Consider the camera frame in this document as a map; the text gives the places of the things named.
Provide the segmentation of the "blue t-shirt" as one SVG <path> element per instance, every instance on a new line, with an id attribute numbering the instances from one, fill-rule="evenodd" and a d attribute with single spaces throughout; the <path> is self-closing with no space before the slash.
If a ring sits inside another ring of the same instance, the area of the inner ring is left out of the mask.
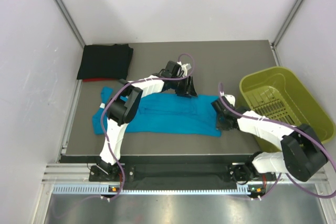
<path id="1" fill-rule="evenodd" d="M 211 103 L 217 96 L 200 94 L 195 98 L 154 93 L 141 99 L 127 133 L 198 134 L 220 137 L 216 112 Z"/>

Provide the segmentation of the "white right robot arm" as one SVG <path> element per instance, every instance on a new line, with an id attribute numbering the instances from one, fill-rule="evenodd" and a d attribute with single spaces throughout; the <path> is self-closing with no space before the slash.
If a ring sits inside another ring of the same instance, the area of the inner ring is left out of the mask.
<path id="1" fill-rule="evenodd" d="M 317 134 L 307 124 L 293 126 L 261 116 L 244 106 L 236 108 L 231 95 L 213 101 L 212 107 L 219 130 L 237 129 L 265 140 L 278 149 L 277 152 L 259 151 L 248 158 L 245 174 L 252 180 L 264 173 L 287 173 L 306 182 L 328 162 L 320 149 Z"/>

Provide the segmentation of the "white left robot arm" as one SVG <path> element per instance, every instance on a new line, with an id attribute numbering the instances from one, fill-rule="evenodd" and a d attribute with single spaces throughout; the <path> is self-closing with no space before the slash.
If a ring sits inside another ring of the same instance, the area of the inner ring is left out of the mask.
<path id="1" fill-rule="evenodd" d="M 121 145 L 125 131 L 135 118 L 142 98 L 172 89 L 179 96 L 196 97 L 190 63 L 169 61 L 158 73 L 137 81 L 119 80 L 101 115 L 104 145 L 97 166 L 107 180 L 119 174 Z"/>

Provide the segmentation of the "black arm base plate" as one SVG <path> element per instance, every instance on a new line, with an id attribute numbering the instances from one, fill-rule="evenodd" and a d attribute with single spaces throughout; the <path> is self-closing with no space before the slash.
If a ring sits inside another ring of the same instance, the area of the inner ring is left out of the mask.
<path id="1" fill-rule="evenodd" d="M 97 164 L 90 182 L 124 182 L 125 190 L 235 189 L 248 182 L 273 182 L 273 173 L 256 174 L 239 155 L 123 155 L 121 167 L 106 174 Z"/>

